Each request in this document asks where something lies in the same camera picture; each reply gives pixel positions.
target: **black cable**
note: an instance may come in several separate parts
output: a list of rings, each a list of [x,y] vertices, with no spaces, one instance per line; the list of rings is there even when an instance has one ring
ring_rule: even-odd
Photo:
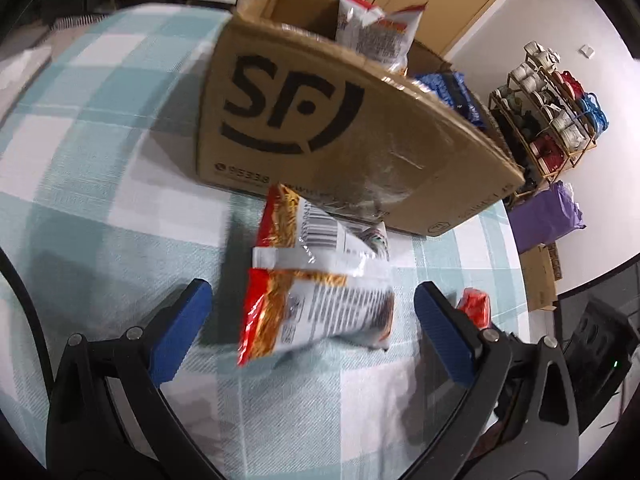
[[[24,286],[20,275],[12,265],[11,260],[4,254],[2,247],[0,247],[0,273],[6,279],[15,297],[18,298],[24,315],[27,318],[27,323],[29,323],[31,335],[33,335],[33,342],[36,345],[36,352],[38,353],[38,359],[40,361],[40,368],[42,369],[44,387],[47,390],[47,397],[50,398],[51,392],[53,391],[53,370],[51,369],[49,351],[47,350],[47,342],[42,332],[42,325],[38,319],[36,309],[33,306],[33,301],[31,301],[31,297],[27,292],[27,288]]]

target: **sf logo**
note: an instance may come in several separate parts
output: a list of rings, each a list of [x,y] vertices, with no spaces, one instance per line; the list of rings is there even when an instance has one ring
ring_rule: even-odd
[[[266,72],[271,79],[275,78],[276,72],[278,71],[276,64],[266,57],[238,57],[232,81],[247,95],[251,104],[247,107],[241,107],[226,100],[224,109],[237,117],[258,117],[267,105],[266,98],[262,91],[246,76],[245,71],[249,68],[262,70]],[[337,139],[351,124],[360,110],[360,105],[364,97],[364,89],[348,81],[346,81],[344,85],[344,98],[340,103],[337,114],[324,129],[316,133],[307,142],[312,152],[319,150]],[[319,75],[309,72],[289,72],[280,91],[280,95],[271,109],[267,126],[271,128],[282,127],[282,123],[293,104],[298,89],[303,86],[317,90],[318,93],[326,99],[331,99],[335,92],[335,86]],[[316,104],[313,101],[302,100],[296,107],[296,111],[302,115],[310,116],[316,111]],[[303,153],[302,147],[297,142],[277,142],[275,140],[256,139],[255,137],[236,130],[224,121],[222,126],[220,126],[220,134],[233,142],[261,152],[287,153],[289,155]]]

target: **light blue checkered cloth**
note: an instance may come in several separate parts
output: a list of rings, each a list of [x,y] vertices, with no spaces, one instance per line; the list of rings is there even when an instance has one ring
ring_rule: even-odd
[[[193,163],[200,86],[228,17],[125,10],[46,68],[0,130],[0,245],[31,292],[54,370],[71,333],[119,336],[192,278],[212,284],[214,312],[162,390],[230,478],[395,479],[460,398],[421,336],[416,285],[433,280],[454,304],[466,286],[485,290],[494,322],[529,338],[506,213],[496,203],[438,238],[390,234],[388,352],[326,340],[238,369],[263,200],[201,184]],[[44,462],[48,403],[4,281],[0,318],[0,409]]]

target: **screw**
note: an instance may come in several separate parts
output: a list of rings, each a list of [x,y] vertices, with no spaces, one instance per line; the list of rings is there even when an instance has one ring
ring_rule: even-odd
[[[81,334],[72,334],[69,336],[69,339],[66,340],[66,344],[69,346],[78,346],[82,342]]]
[[[129,330],[127,330],[127,339],[129,340],[136,340],[136,339],[140,339],[140,337],[142,336],[142,329],[139,326],[132,326],[131,328],[129,328]]]
[[[550,336],[550,335],[545,335],[545,338],[542,341],[549,348],[556,348],[558,346],[558,340],[555,337]]]
[[[484,340],[488,343],[495,343],[500,339],[500,334],[493,328],[487,328],[486,330],[482,330],[482,337],[484,337]]]

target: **light switch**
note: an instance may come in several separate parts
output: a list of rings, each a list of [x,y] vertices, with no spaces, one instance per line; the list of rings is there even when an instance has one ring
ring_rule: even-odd
[[[580,52],[582,53],[582,55],[587,58],[587,59],[591,59],[593,57],[593,54],[596,53],[595,50],[593,50],[589,45],[583,45],[580,48]]]

